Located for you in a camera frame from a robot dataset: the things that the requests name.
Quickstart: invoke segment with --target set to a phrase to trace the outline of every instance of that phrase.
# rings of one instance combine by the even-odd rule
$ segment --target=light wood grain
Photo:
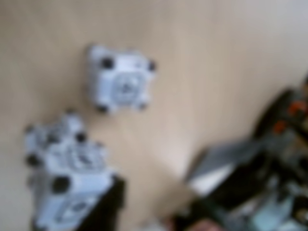
[[[299,84],[307,24],[305,0],[1,0],[0,230],[26,230],[31,214],[23,127],[67,107],[128,179],[120,230],[187,200],[196,152],[249,134],[268,100]],[[83,85],[94,41],[157,60],[147,111],[93,111]]]

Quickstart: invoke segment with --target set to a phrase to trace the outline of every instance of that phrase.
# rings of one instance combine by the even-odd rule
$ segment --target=wooden surface
[[[308,68],[306,0],[0,0],[0,230],[31,215],[23,128],[67,107],[127,177],[120,230],[191,194],[181,184],[206,145],[247,135],[280,89]],[[84,49],[133,47],[157,60],[144,113],[94,112]]]

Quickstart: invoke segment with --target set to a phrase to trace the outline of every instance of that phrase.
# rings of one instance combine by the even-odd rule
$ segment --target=black plastic part
[[[54,194],[62,194],[67,192],[71,184],[70,178],[66,176],[55,177],[52,183],[52,192]]]
[[[33,125],[28,125],[28,126],[25,128],[25,133],[31,132],[31,131],[33,131],[33,129],[34,129]]]
[[[29,167],[38,167],[40,165],[42,165],[43,163],[38,159],[38,157],[33,153],[33,154],[29,154],[26,157],[26,164]]]
[[[124,206],[125,181],[114,178],[114,185],[103,195],[76,231],[116,231],[118,211]]]
[[[287,109],[294,94],[295,92],[292,89],[286,89],[276,100],[274,100],[259,119],[253,133],[253,138],[261,138],[272,129],[277,120],[280,119],[282,114],[285,112],[285,109]]]
[[[109,109],[107,106],[97,106],[96,109],[99,111],[99,112],[102,112],[102,113],[108,113],[109,112]]]
[[[114,66],[115,66],[115,62],[111,57],[102,59],[102,68],[113,69]]]
[[[47,231],[47,228],[37,227],[36,224],[35,224],[35,220],[33,218],[33,219],[31,219],[31,222],[30,222],[30,230],[31,231]]]
[[[150,70],[150,71],[156,71],[156,69],[157,69],[156,62],[150,61],[149,70]]]
[[[80,142],[80,143],[82,143],[82,142],[85,142],[86,140],[87,140],[87,135],[86,135],[86,133],[78,133],[77,135],[76,135],[76,140],[78,141],[78,142]]]

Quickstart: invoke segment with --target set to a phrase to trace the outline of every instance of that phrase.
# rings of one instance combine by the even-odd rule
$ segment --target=white lego sensor
[[[89,95],[102,112],[119,108],[144,109],[149,101],[148,86],[156,65],[137,51],[117,52],[92,45],[87,50]]]
[[[69,111],[60,121],[26,130],[28,185],[34,201],[33,231],[77,228],[114,183],[106,149],[87,139],[80,116]]]

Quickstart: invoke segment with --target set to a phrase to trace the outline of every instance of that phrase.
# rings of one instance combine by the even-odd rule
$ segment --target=lego technic piece
[[[76,113],[26,132],[34,231],[76,229],[108,193],[115,172],[104,163],[106,149],[88,141]]]
[[[121,107],[144,109],[156,65],[137,51],[117,52],[92,45],[87,52],[89,95],[95,107],[113,113]]]

